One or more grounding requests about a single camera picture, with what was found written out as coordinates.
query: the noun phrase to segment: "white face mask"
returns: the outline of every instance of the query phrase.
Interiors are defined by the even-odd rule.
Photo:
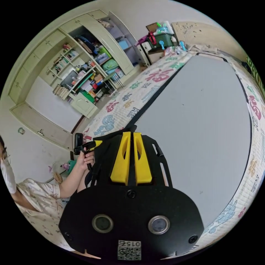
[[[8,158],[4,160],[0,159],[0,167],[1,167],[2,175],[4,177],[4,180],[5,180],[5,183],[6,183],[6,186],[9,192],[11,194],[14,194],[17,190],[17,185],[15,181],[15,175],[8,161]]]

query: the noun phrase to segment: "cabinet handle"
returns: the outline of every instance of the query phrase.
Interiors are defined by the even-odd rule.
[[[42,133],[42,129],[40,129],[40,130],[38,131],[38,134],[44,136],[44,134]]]
[[[108,50],[110,49],[109,46],[103,40],[101,42]]]

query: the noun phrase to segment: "person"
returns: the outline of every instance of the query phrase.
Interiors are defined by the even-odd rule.
[[[31,178],[16,184],[6,150],[0,136],[1,172],[11,197],[29,223],[53,244],[76,254],[98,258],[72,249],[58,228],[63,213],[59,199],[71,197],[74,192],[86,188],[84,180],[89,172],[87,164],[94,164],[94,152],[86,155],[81,152],[73,170],[61,184],[41,183]]]

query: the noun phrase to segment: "yellow bracket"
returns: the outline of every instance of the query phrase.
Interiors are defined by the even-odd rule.
[[[124,132],[115,164],[110,176],[112,182],[128,184],[130,166],[131,132]]]
[[[101,145],[102,144],[102,141],[98,141],[98,140],[96,140],[96,141],[94,141],[95,142],[95,144],[96,144],[96,146],[95,147],[92,147],[92,148],[90,148],[89,149],[89,151],[93,151],[96,147],[98,147],[99,145]]]
[[[144,149],[142,135],[140,132],[133,133],[133,141],[134,141],[136,184],[150,183],[152,181],[152,175],[151,175],[149,163],[147,160],[146,152]]]

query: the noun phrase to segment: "floral shirt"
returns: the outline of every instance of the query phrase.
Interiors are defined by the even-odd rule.
[[[60,198],[59,185],[25,179],[17,184],[17,189],[38,210],[38,212],[32,211],[16,203],[31,225],[53,244],[65,250],[74,251],[58,228],[63,213],[63,206],[58,200]]]

